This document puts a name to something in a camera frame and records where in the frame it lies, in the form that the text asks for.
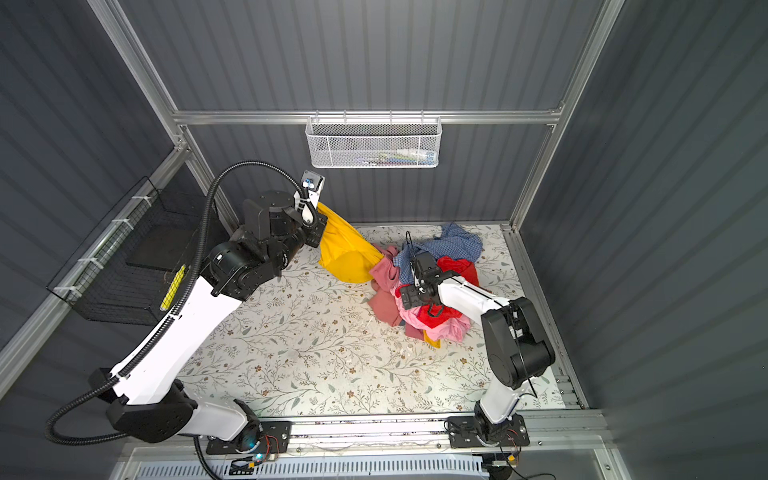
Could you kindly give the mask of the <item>yellow cloth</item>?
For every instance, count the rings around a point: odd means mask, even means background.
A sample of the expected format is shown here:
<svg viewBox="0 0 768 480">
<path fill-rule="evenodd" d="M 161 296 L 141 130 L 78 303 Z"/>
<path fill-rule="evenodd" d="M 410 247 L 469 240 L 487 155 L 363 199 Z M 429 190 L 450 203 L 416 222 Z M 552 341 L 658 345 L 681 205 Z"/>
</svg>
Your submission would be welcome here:
<svg viewBox="0 0 768 480">
<path fill-rule="evenodd" d="M 370 271 L 383 259 L 383 254 L 329 207 L 319 203 L 317 209 L 327 217 L 319 245 L 319 265 L 344 283 L 370 281 Z"/>
</svg>

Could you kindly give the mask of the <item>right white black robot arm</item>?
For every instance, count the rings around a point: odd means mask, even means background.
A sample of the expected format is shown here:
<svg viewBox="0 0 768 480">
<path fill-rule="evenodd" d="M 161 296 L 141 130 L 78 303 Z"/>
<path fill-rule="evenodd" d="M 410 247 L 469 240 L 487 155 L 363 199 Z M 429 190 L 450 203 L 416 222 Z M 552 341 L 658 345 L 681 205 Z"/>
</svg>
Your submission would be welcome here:
<svg viewBox="0 0 768 480">
<path fill-rule="evenodd" d="M 521 448 L 530 444 L 523 397 L 533 396 L 534 377 L 555 362 L 552 342 L 534 304 L 525 297 L 496 296 L 453 271 L 444 271 L 428 252 L 410 259 L 414 283 L 401 290 L 406 308 L 448 307 L 479 325 L 492 377 L 472 417 L 444 421 L 453 449 Z"/>
</svg>

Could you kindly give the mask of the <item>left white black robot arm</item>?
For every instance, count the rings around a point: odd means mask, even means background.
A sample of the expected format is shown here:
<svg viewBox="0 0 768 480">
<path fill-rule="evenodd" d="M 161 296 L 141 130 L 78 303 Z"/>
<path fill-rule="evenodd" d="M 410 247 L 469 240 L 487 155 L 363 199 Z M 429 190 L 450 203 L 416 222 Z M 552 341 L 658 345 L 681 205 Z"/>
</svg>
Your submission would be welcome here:
<svg viewBox="0 0 768 480">
<path fill-rule="evenodd" d="M 243 442 L 258 419 L 242 401 L 227 406 L 185 391 L 178 375 L 207 337 L 255 290 L 279 277 L 304 246 L 318 247 L 326 216 L 319 194 L 269 191 L 243 203 L 245 222 L 229 240 L 202 250 L 173 308 L 142 343 L 100 380 L 115 437 L 159 443 L 176 435 Z"/>
</svg>

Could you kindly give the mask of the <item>red cloth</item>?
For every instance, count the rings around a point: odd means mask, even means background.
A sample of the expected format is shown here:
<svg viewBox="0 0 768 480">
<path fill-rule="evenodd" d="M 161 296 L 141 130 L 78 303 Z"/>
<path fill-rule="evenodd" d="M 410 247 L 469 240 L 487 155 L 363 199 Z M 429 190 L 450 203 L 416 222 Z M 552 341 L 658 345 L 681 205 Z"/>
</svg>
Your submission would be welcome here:
<svg viewBox="0 0 768 480">
<path fill-rule="evenodd" d="M 458 274 L 457 277 L 449 279 L 440 286 L 440 293 L 446 295 L 448 302 L 453 305 L 449 308 L 466 315 L 472 324 L 481 324 L 484 298 L 475 285 Z"/>
</svg>

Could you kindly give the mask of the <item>dusty rose cloth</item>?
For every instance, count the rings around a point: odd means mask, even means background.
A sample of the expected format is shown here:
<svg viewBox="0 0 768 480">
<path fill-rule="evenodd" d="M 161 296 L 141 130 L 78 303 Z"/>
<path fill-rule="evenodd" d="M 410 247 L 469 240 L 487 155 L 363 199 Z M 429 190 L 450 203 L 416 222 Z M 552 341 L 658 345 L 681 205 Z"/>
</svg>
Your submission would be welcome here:
<svg viewBox="0 0 768 480">
<path fill-rule="evenodd" d="M 399 250 L 394 245 L 378 247 L 378 250 L 383 258 L 369 271 L 374 295 L 368 306 L 380 322 L 390 327 L 403 327 L 406 336 L 423 341 L 418 310 L 404 309 L 399 296 L 400 268 L 394 265 Z"/>
</svg>

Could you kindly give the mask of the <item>light pink cloth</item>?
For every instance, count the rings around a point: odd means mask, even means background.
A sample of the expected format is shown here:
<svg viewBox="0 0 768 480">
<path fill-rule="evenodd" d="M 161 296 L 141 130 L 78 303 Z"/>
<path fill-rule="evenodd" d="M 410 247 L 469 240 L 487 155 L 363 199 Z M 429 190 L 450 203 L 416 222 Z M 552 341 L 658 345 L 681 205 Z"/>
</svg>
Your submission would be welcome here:
<svg viewBox="0 0 768 480">
<path fill-rule="evenodd" d="M 456 309 L 438 305 L 406 309 L 401 295 L 402 289 L 403 286 L 400 286 L 393 293 L 400 318 L 407 325 L 425 332 L 431 340 L 449 340 L 457 343 L 463 341 L 472 327 L 472 321 L 466 315 Z"/>
</svg>

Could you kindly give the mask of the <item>floral table mat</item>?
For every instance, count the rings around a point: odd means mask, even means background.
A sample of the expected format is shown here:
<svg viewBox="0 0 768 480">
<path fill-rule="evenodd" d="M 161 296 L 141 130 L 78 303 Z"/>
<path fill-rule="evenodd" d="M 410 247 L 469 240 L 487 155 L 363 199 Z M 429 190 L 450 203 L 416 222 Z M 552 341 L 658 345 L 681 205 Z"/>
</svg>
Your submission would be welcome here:
<svg viewBox="0 0 768 480">
<path fill-rule="evenodd" d="M 180 372 L 208 400 L 263 417 L 469 411 L 492 377 L 482 330 L 439 347 L 379 321 L 368 284 L 338 281 L 303 248 L 222 322 Z"/>
</svg>

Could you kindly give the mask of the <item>items in white basket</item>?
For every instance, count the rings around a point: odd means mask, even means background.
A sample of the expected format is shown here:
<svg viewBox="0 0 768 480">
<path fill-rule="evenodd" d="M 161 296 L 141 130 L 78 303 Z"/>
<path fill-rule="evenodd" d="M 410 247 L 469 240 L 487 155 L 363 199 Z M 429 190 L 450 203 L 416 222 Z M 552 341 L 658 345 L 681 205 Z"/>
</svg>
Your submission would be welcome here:
<svg viewBox="0 0 768 480">
<path fill-rule="evenodd" d="M 354 161 L 363 165 L 384 167 L 435 167 L 438 165 L 438 154 L 433 150 L 418 148 L 384 150 L 363 154 Z"/>
</svg>

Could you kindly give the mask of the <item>yellow green marker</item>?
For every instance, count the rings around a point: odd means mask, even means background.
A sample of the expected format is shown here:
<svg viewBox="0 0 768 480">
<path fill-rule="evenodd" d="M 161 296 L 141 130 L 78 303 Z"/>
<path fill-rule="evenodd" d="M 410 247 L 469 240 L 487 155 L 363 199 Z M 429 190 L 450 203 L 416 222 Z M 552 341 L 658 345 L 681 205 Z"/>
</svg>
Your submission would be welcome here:
<svg viewBox="0 0 768 480">
<path fill-rule="evenodd" d="M 160 304 L 160 311 L 161 312 L 167 312 L 170 310 L 170 308 L 173 305 L 174 299 L 176 297 L 176 294 L 181 286 L 181 283 L 185 277 L 187 270 L 186 265 L 182 265 L 177 272 L 175 273 L 168 290 L 166 291 L 165 296 L 162 299 L 162 302 Z"/>
</svg>

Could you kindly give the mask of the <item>black flat pad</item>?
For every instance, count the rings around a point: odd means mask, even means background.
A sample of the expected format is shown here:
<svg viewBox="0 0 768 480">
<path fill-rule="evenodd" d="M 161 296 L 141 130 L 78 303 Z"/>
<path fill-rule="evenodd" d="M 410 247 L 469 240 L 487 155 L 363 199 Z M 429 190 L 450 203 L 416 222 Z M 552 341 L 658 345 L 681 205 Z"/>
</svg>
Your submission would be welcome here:
<svg viewBox="0 0 768 480">
<path fill-rule="evenodd" d="M 126 264 L 130 267 L 171 272 L 185 255 L 192 237 L 191 229 L 153 226 L 129 253 Z"/>
</svg>

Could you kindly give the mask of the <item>white vented panel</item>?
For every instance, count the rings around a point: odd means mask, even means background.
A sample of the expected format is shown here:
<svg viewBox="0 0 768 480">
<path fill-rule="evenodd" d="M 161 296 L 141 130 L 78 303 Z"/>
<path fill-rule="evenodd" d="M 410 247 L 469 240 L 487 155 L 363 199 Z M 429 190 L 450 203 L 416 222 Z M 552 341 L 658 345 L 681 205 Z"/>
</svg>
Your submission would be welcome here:
<svg viewBox="0 0 768 480">
<path fill-rule="evenodd" d="M 257 465 L 211 460 L 222 479 L 486 479 L 482 459 L 472 455 L 411 455 L 287 458 Z"/>
</svg>

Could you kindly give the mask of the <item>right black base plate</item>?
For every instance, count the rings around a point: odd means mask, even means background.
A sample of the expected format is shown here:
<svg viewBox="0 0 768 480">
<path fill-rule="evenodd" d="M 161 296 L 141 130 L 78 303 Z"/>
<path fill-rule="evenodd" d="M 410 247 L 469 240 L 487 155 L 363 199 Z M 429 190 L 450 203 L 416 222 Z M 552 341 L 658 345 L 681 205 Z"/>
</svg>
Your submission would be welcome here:
<svg viewBox="0 0 768 480">
<path fill-rule="evenodd" d="M 528 429 L 520 414 L 513 414 L 498 424 L 475 417 L 452 416 L 444 421 L 444 428 L 454 449 L 518 449 L 530 445 Z"/>
</svg>

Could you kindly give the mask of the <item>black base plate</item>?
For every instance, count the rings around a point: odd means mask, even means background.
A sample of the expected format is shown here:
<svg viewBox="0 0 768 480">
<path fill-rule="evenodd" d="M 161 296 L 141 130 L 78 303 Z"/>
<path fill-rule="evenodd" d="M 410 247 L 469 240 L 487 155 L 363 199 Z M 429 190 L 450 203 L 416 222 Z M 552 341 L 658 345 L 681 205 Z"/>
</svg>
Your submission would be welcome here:
<svg viewBox="0 0 768 480">
<path fill-rule="evenodd" d="M 475 417 L 452 416 L 444 421 L 444 428 L 454 449 L 518 449 L 530 445 L 528 429 L 520 414 L 513 414 L 498 424 Z"/>
<path fill-rule="evenodd" d="M 233 440 L 210 439 L 208 455 L 277 455 L 287 451 L 293 424 L 289 421 L 262 421 L 258 426 L 247 425 Z"/>
</svg>

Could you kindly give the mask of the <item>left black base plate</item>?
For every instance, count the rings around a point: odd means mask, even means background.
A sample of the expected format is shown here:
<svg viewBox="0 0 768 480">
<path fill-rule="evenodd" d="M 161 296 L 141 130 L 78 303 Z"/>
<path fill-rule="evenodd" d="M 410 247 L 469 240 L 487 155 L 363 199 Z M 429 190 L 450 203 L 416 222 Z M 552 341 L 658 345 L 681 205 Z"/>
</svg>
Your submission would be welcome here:
<svg viewBox="0 0 768 480">
<path fill-rule="evenodd" d="M 233 440 L 210 439 L 208 455 L 277 455 L 287 451 L 293 424 L 289 421 L 262 421 L 258 426 L 247 425 Z"/>
</svg>

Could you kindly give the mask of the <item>aluminium mounting rail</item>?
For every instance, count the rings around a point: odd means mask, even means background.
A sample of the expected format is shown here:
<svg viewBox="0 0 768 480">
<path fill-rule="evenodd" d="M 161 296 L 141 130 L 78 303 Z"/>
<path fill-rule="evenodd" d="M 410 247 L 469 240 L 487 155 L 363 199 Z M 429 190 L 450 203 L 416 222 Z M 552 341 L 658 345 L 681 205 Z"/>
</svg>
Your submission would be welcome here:
<svg viewBox="0 0 768 480">
<path fill-rule="evenodd" d="M 268 418 L 269 445 L 283 454 L 597 450 L 614 446 L 598 410 L 527 410 L 483 438 L 469 413 Z"/>
</svg>

